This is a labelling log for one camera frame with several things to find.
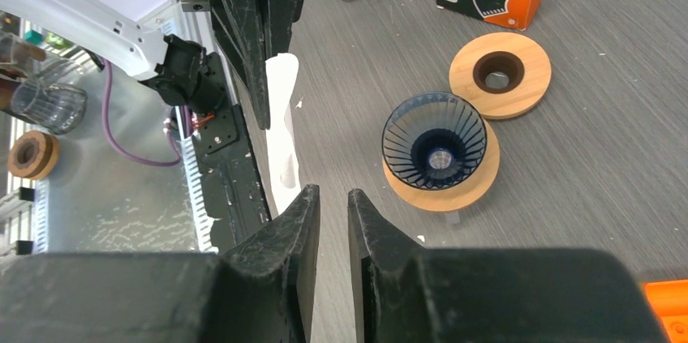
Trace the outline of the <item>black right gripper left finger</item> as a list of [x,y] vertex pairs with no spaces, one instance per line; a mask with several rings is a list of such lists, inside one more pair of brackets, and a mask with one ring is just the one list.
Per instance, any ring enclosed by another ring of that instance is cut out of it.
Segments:
[[320,189],[223,255],[46,253],[1,275],[4,342],[308,342]]

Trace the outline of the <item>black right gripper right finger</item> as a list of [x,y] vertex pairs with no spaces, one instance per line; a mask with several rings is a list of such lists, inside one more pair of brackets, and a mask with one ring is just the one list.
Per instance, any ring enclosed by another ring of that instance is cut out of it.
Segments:
[[634,277],[587,248],[427,248],[348,195],[360,342],[664,342]]

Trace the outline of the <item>white paper coffee filter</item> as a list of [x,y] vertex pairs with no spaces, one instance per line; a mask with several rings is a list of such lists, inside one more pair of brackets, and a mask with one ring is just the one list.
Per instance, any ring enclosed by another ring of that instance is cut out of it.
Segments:
[[280,215],[302,190],[290,107],[299,60],[293,54],[282,53],[265,65],[270,110],[270,126],[265,131],[269,180],[276,214]]

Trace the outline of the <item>blue glass dripper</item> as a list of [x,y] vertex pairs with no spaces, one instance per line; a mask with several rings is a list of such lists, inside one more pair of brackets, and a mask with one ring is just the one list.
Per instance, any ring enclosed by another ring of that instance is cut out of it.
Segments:
[[449,92],[423,92],[399,104],[381,135],[384,163],[403,184],[441,191],[466,181],[488,148],[478,110]]

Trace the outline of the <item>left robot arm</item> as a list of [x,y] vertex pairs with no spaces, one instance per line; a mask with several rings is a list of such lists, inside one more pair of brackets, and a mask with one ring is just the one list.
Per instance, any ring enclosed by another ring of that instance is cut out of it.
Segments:
[[[270,127],[266,62],[287,52],[303,0],[184,0],[207,11],[215,40],[250,96],[258,126]],[[207,114],[220,107],[201,45],[148,30],[98,0],[1,0],[3,11],[56,32],[109,60],[169,105]]]

